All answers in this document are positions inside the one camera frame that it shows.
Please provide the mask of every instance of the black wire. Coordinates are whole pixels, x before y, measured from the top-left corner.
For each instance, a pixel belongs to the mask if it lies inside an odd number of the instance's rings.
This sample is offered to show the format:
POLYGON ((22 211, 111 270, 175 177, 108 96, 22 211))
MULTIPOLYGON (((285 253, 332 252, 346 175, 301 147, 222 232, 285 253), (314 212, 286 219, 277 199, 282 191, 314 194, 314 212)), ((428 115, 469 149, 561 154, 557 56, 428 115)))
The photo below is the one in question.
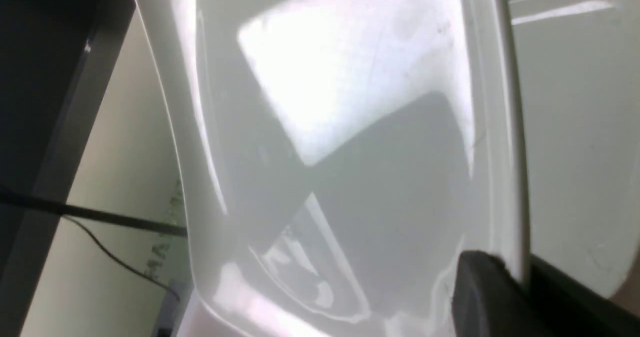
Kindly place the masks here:
POLYGON ((44 217, 57 218, 58 216, 63 215, 75 216, 92 221, 110 223, 112 225, 137 228, 138 230, 149 232, 158 232, 163 235, 187 237, 187 228, 179 225, 160 223, 157 221, 125 216, 123 214, 98 211, 96 209, 78 207, 77 205, 54 202, 37 196, 16 193, 7 187, 3 187, 2 190, 3 192, 0 191, 0 204, 46 212, 42 214, 44 217))
POLYGON ((98 247, 102 250, 102 252, 104 252, 110 259, 112 259, 116 264, 119 264, 120 266, 122 266, 124 269, 126 269, 127 271, 129 271, 130 273, 135 274, 136 276, 140 277, 140 278, 144 278, 145 280, 153 283, 154 285, 161 287, 162 289, 166 290, 167 292, 169 292, 170 294, 172 294, 176 300, 178 300, 178 302, 180 302, 180 294, 178 294, 178 292, 176 292, 176 290, 174 290, 173 288, 167 286, 166 284, 162 284, 160 282, 158 282, 157 280, 154 280, 153 278, 145 275, 144 273, 142 273, 141 271, 138 271, 137 269, 133 268, 132 266, 129 266, 128 264, 126 264, 125 262, 123 262, 120 258, 116 257, 113 253, 111 253, 107 247, 105 247, 96 237, 96 235, 94 235, 93 232, 91 232, 91 230, 89 230, 89 228, 87 228, 85 225, 83 225, 82 223, 80 223, 79 221, 75 220, 74 218, 71 218, 70 216, 61 216, 62 218, 64 218, 65 220, 74 223, 76 226, 82 228, 82 230, 84 232, 86 232, 87 235, 89 235, 89 237, 91 237, 91 239, 95 242, 96 245, 98 245, 98 247))

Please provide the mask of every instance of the black rubber piece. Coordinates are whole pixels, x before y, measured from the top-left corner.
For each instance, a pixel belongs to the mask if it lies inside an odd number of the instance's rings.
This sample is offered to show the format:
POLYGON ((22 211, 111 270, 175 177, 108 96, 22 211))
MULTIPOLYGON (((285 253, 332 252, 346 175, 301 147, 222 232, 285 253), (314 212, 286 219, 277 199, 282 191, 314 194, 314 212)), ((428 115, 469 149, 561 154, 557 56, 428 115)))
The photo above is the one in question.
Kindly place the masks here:
POLYGON ((451 303, 457 337, 554 336, 505 265, 484 252, 460 254, 451 303))
POLYGON ((526 296, 498 258, 463 252, 451 303, 457 337, 640 337, 640 319, 535 255, 526 296))

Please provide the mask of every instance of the beige wall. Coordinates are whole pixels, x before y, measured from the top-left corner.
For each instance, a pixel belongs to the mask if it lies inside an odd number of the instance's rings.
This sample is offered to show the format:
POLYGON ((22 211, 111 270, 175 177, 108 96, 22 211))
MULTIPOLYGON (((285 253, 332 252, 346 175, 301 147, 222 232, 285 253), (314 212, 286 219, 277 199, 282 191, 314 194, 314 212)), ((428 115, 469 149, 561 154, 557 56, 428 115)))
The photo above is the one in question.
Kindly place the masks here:
MULTIPOLYGON (((178 177, 162 91, 136 11, 68 202, 159 221, 178 177)), ((146 268, 157 235, 86 225, 115 255, 146 268)), ((185 248, 184 241, 176 243, 185 248)), ((150 336, 164 294, 112 262, 82 230, 62 220, 22 337, 150 336)))

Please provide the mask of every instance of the white plastic surface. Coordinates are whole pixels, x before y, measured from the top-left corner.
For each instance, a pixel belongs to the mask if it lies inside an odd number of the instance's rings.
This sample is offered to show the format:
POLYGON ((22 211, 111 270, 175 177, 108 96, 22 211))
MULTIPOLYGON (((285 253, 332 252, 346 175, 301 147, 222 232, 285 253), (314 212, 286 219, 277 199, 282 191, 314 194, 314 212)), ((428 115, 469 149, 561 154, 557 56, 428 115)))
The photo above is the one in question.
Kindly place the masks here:
POLYGON ((504 0, 137 3, 211 314, 252 336, 453 335, 462 250, 526 282, 504 0))

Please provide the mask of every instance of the scratch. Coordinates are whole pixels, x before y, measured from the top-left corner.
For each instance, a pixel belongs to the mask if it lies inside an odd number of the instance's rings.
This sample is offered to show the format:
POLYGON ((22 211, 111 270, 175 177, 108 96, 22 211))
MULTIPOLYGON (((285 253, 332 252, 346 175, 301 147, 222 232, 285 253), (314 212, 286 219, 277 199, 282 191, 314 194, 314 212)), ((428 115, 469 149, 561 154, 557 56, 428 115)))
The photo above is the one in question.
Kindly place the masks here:
POLYGON ((475 150, 475 148, 482 143, 482 141, 487 139, 487 130, 485 129, 484 132, 482 132, 482 134, 480 135, 480 137, 476 138, 474 143, 471 145, 471 148, 475 150))
POLYGON ((382 34, 385 28, 380 28, 380 32, 377 34, 377 41, 375 41, 375 49, 373 52, 373 62, 371 62, 371 68, 368 71, 368 77, 366 78, 366 94, 369 94, 369 87, 371 86, 371 77, 373 77, 373 71, 376 69, 378 62, 378 51, 380 50, 380 43, 382 42, 382 34))
POLYGON ((602 264, 598 262, 596 257, 594 257, 594 251, 592 251, 591 249, 587 250, 587 255, 589 256, 589 259, 597 269, 605 273, 611 274, 611 268, 605 268, 604 266, 602 266, 602 264))
POLYGON ((445 283, 445 284, 444 284, 444 290, 445 290, 445 292, 446 292, 446 296, 447 296, 448 298, 450 298, 451 300, 453 300, 453 296, 452 296, 452 294, 451 294, 451 292, 450 292, 450 290, 449 290, 449 283, 445 283))

